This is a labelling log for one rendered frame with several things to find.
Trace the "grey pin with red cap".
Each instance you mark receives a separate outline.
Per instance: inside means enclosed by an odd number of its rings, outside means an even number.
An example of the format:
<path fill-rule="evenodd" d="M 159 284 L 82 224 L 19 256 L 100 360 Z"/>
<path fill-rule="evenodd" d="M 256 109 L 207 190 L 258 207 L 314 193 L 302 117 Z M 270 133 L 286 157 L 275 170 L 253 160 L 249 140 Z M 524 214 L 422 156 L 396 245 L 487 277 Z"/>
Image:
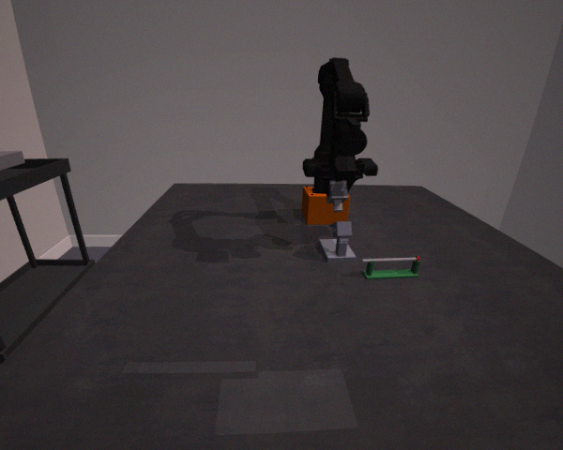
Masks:
<path fill-rule="evenodd" d="M 379 259 L 379 260 L 362 260 L 362 263 L 380 263 L 380 262 L 398 262 L 398 261 L 420 261 L 420 256 L 416 256 L 415 258 L 387 258 L 387 259 Z"/>

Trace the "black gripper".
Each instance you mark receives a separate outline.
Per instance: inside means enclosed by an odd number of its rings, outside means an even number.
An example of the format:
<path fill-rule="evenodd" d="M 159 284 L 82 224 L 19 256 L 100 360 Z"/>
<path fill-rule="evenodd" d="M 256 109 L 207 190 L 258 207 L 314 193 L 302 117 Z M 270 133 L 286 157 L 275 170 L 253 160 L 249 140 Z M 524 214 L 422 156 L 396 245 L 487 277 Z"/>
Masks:
<path fill-rule="evenodd" d="M 323 179 L 325 190 L 328 197 L 329 197 L 329 181 L 331 178 L 329 175 L 329 171 L 334 171 L 332 170 L 332 159 L 335 156 L 334 153 L 339 153 L 339 157 L 348 156 L 342 151 L 339 144 L 336 142 L 330 141 L 330 148 L 331 148 L 331 152 L 329 157 L 329 163 L 320 163 L 319 158 L 305 158 L 303 161 L 303 171 L 305 173 L 305 176 L 318 177 L 319 179 Z M 378 166 L 371 158 L 359 158 L 358 160 L 365 160 L 365 168 L 364 168 L 365 176 L 376 176 L 378 174 Z M 355 179 L 353 181 L 347 180 L 348 192 L 350 190 L 350 187 L 353 185 L 353 183 L 359 178 L 363 178 L 363 176 L 355 175 Z"/>

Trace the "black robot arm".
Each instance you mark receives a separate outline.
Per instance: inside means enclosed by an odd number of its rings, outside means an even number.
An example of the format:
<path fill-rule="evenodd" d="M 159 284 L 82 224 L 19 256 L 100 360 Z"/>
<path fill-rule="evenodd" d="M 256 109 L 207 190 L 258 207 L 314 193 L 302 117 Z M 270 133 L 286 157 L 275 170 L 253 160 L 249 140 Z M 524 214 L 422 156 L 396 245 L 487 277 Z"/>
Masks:
<path fill-rule="evenodd" d="M 364 174 L 365 160 L 357 160 L 355 155 L 360 154 L 368 143 L 360 122 L 368 121 L 369 98 L 361 83 L 354 81 L 346 58 L 332 57 L 323 64 L 318 83 L 324 98 L 321 141 L 312 158 L 329 163 L 330 141 L 338 143 L 348 156 L 339 157 L 339 153 L 334 153 L 332 170 L 335 179 L 353 181 L 355 175 Z"/>

